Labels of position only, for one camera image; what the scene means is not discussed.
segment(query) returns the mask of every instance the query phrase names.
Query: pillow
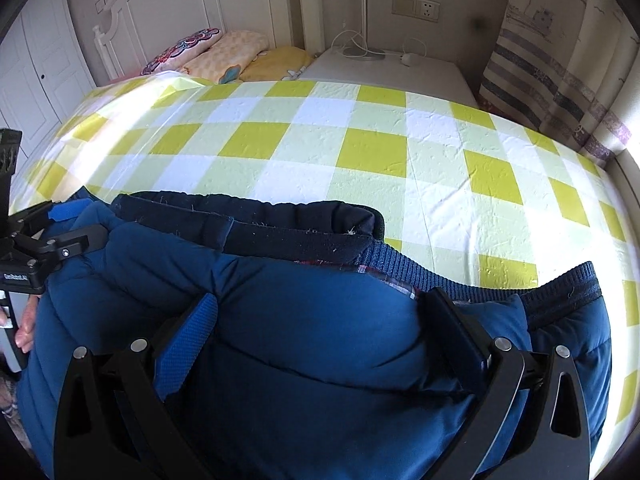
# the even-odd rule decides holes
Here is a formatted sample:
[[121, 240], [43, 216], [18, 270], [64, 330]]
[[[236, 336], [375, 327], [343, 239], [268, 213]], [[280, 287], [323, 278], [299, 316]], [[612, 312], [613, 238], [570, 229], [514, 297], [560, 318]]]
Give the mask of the pillow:
[[203, 28], [169, 47], [160, 56], [153, 58], [142, 69], [140, 75], [149, 75], [164, 70], [178, 70], [182, 65], [211, 48], [220, 38], [222, 38], [222, 34], [219, 29]]
[[180, 72], [218, 84], [229, 83], [238, 79], [242, 70], [268, 47], [269, 40], [258, 32], [230, 32], [212, 48], [186, 63]]
[[261, 52], [242, 72], [240, 79], [251, 81], [294, 81], [314, 62], [304, 50], [281, 46]]

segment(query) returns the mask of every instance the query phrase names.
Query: white cable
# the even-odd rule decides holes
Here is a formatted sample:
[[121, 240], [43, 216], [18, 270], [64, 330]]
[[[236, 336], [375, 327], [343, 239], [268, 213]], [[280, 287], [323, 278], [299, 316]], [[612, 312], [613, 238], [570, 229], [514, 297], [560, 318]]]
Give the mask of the white cable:
[[422, 57], [427, 57], [427, 44], [424, 43], [423, 40], [419, 40], [418, 38], [404, 38], [404, 41], [402, 42], [402, 53], [403, 54], [407, 53], [407, 51], [405, 50], [406, 40], [414, 40], [414, 41], [417, 41], [418, 43], [420, 43], [424, 47], [424, 54], [422, 55]]
[[[349, 57], [349, 58], [359, 58], [359, 57], [366, 57], [367, 54], [371, 53], [371, 54], [379, 54], [379, 52], [376, 52], [374, 50], [370, 50], [369, 46], [367, 45], [367, 41], [364, 39], [364, 36], [362, 35], [362, 33], [358, 32], [357, 30], [351, 30], [351, 29], [347, 29], [347, 30], [343, 30], [342, 32], [340, 32], [335, 38], [334, 40], [331, 42], [331, 47], [329, 47], [330, 50], [334, 49], [335, 46], [335, 41], [340, 38], [341, 35], [347, 33], [347, 32], [352, 32], [353, 35], [340, 47], [340, 49], [338, 50], [344, 57]], [[361, 37], [362, 38], [362, 45], [358, 44], [355, 40], [355, 38], [357, 37]], [[360, 50], [363, 51], [363, 53], [359, 56], [347, 56], [344, 53], [344, 50], [347, 48], [347, 46], [349, 45], [349, 42], [353, 43], [355, 46], [357, 46]], [[385, 54], [387, 56], [398, 56], [398, 57], [402, 57], [402, 54], [395, 54], [395, 53], [390, 53], [390, 52], [385, 52]]]
[[[362, 33], [358, 32], [357, 30], [353, 30], [350, 28], [347, 28], [345, 30], [343, 30], [342, 32], [338, 33], [338, 35], [334, 38], [334, 40], [331, 42], [331, 46], [329, 47], [329, 50], [333, 50], [334, 46], [335, 46], [335, 41], [340, 38], [341, 35], [346, 34], [347, 32], [352, 32], [353, 35], [344, 43], [342, 44], [338, 51], [344, 56], [344, 57], [348, 57], [348, 58], [359, 58], [359, 57], [366, 57], [367, 54], [371, 53], [371, 54], [379, 54], [379, 52], [373, 51], [369, 49], [369, 46], [367, 45], [367, 41], [364, 39], [364, 36], [362, 35]], [[363, 44], [358, 44], [358, 42], [356, 41], [357, 37], [361, 37], [362, 38], [362, 43]], [[402, 42], [402, 54], [396, 54], [395, 52], [385, 52], [386, 56], [397, 56], [397, 57], [402, 57], [404, 56], [404, 54], [407, 54], [406, 51], [406, 42], [407, 40], [413, 40], [413, 41], [417, 41], [418, 43], [420, 43], [423, 47], [424, 47], [424, 54], [422, 54], [422, 57], [427, 57], [427, 44], [424, 43], [423, 40], [420, 40], [418, 38], [404, 38], [404, 41]], [[357, 46], [361, 51], [362, 54], [360, 54], [359, 56], [347, 56], [344, 51], [347, 48], [347, 46], [349, 45], [349, 43], [353, 43], [355, 46]]]

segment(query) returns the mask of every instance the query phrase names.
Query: yellow pillow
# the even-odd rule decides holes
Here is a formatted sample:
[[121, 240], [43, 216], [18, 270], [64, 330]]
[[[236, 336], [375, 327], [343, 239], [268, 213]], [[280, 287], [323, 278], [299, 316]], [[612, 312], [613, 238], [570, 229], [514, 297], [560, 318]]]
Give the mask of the yellow pillow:
[[245, 83], [291, 81], [298, 79], [313, 62], [313, 58], [304, 50], [295, 46], [281, 46], [258, 54], [240, 74], [240, 79]]

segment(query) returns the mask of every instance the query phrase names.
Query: screw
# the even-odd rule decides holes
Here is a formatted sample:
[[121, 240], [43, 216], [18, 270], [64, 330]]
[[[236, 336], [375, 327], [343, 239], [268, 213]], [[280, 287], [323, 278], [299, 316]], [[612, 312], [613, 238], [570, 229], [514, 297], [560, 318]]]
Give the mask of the screw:
[[86, 356], [86, 347], [85, 346], [79, 346], [78, 348], [76, 348], [74, 350], [74, 358], [75, 359], [82, 359]]
[[556, 346], [556, 354], [558, 354], [562, 359], [567, 359], [571, 355], [571, 352], [569, 352], [569, 349], [566, 346], [559, 345]]
[[131, 350], [135, 353], [142, 352], [146, 348], [146, 339], [136, 339], [131, 343]]
[[509, 341], [505, 337], [495, 338], [494, 344], [498, 350], [502, 350], [503, 352], [508, 352], [509, 350], [511, 350], [511, 341]]

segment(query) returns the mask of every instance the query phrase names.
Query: white headboard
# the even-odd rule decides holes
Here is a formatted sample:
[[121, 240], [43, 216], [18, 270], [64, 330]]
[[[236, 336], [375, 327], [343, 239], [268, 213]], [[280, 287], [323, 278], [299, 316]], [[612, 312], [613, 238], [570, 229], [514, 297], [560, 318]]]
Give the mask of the white headboard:
[[[294, 37], [291, 0], [109, 0], [111, 27], [94, 27], [95, 45], [110, 78], [144, 67], [166, 48], [197, 30], [262, 32], [271, 47]], [[300, 0], [305, 48], [324, 50], [321, 0]]]

